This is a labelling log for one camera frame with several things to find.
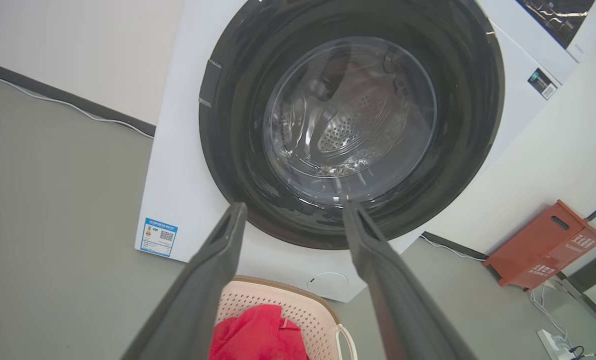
red clothing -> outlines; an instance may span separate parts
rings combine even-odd
[[[213,330],[209,360],[309,360],[301,330],[279,305],[259,305]]]

basket handle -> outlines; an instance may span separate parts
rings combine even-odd
[[[338,347],[338,357],[340,360],[342,358],[342,351],[340,350],[340,333],[344,335],[344,339],[346,340],[346,344],[349,346],[349,354],[351,354],[351,360],[358,360],[358,353],[356,352],[356,344],[354,344],[354,339],[351,337],[351,333],[341,324],[337,324],[336,326],[336,344]]]

white power strip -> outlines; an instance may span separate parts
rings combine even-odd
[[[565,339],[560,335],[551,335],[545,330],[539,330],[538,337],[551,360],[574,360],[576,355],[570,353]]]

front-loading washing machine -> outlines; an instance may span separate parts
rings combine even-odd
[[[405,251],[582,61],[575,5],[186,0],[135,248],[186,262],[244,202],[238,274],[350,301],[342,201]]]

laundry basket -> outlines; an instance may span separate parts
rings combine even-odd
[[[216,324],[264,304],[280,305],[282,317],[300,328],[310,360],[342,360],[340,334],[346,339],[352,360],[358,359],[350,333],[323,298],[279,282],[236,276],[222,290]]]

